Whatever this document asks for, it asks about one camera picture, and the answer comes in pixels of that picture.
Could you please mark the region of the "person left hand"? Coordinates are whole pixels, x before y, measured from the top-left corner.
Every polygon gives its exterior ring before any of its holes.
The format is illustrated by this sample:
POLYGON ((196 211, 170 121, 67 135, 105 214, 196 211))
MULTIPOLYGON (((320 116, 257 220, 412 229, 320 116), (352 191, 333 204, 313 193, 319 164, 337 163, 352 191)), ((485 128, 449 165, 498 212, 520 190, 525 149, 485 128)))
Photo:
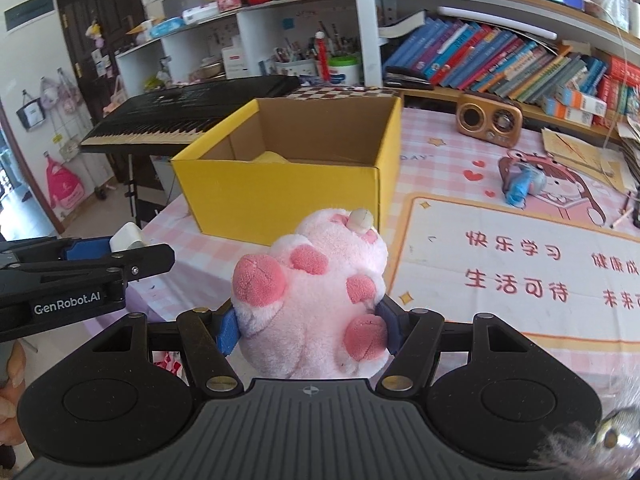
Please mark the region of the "person left hand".
POLYGON ((24 436, 17 422, 17 404, 25 391, 26 354, 22 345, 1 345, 1 443, 20 445, 24 436))

